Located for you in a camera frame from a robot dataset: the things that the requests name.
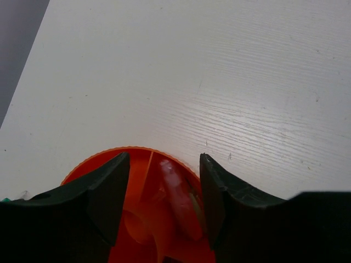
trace wood grain texture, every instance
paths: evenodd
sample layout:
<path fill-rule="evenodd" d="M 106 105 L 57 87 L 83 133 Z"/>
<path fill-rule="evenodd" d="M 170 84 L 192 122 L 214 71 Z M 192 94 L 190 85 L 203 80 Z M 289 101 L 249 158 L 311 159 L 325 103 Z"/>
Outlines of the wood grain texture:
<path fill-rule="evenodd" d="M 350 1 L 51 0 L 0 130 L 0 197 L 127 145 L 195 171 L 209 153 L 282 198 L 350 190 Z"/>

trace gray floor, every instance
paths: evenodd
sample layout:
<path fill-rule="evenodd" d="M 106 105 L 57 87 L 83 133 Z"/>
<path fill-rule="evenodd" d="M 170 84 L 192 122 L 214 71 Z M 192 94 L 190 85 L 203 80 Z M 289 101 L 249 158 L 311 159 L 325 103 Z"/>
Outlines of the gray floor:
<path fill-rule="evenodd" d="M 0 0 L 0 127 L 49 0 Z"/>

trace orange plastic lid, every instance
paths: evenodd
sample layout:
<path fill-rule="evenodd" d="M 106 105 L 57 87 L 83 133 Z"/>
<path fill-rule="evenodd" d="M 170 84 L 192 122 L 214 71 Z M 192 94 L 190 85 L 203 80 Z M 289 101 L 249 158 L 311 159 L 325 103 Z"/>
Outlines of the orange plastic lid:
<path fill-rule="evenodd" d="M 131 169 L 112 262 L 215 262 L 206 236 L 200 180 L 175 158 L 149 148 L 120 147 L 91 156 L 66 184 L 128 152 Z"/>

